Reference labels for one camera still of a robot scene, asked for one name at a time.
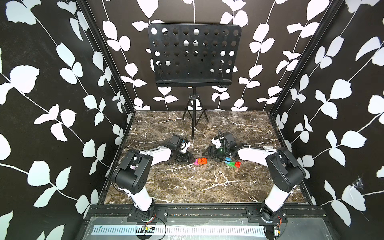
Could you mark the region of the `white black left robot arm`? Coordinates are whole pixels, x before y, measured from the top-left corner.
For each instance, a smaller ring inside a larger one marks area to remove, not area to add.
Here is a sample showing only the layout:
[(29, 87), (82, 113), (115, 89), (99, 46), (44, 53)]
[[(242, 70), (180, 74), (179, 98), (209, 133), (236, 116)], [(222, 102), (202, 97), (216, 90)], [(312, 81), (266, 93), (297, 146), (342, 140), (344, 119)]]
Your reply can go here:
[(155, 201), (145, 188), (151, 167), (168, 161), (175, 152), (186, 154), (190, 146), (188, 140), (182, 140), (177, 145), (168, 144), (146, 151), (131, 149), (115, 168), (112, 183), (131, 198), (138, 212), (153, 217)]

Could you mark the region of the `green lego brick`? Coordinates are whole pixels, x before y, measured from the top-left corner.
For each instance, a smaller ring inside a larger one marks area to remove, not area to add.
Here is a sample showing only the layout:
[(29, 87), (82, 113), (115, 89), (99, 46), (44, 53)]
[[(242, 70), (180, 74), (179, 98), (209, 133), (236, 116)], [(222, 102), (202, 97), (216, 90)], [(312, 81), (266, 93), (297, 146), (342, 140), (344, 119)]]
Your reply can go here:
[(236, 162), (226, 162), (228, 166), (236, 168)]

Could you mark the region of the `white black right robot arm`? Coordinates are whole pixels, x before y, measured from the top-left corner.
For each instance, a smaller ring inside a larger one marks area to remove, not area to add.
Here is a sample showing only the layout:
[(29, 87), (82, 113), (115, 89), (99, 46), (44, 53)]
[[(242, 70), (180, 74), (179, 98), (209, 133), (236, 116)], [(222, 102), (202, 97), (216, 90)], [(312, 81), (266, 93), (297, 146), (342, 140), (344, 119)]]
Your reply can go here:
[(266, 223), (272, 223), (275, 219), (281, 218), (284, 203), (295, 186), (299, 185), (306, 176), (304, 168), (287, 148), (267, 150), (238, 144), (229, 132), (218, 131), (218, 135), (212, 139), (212, 145), (203, 152), (203, 156), (226, 164), (236, 164), (235, 158), (238, 158), (268, 168), (273, 187), (256, 214)]

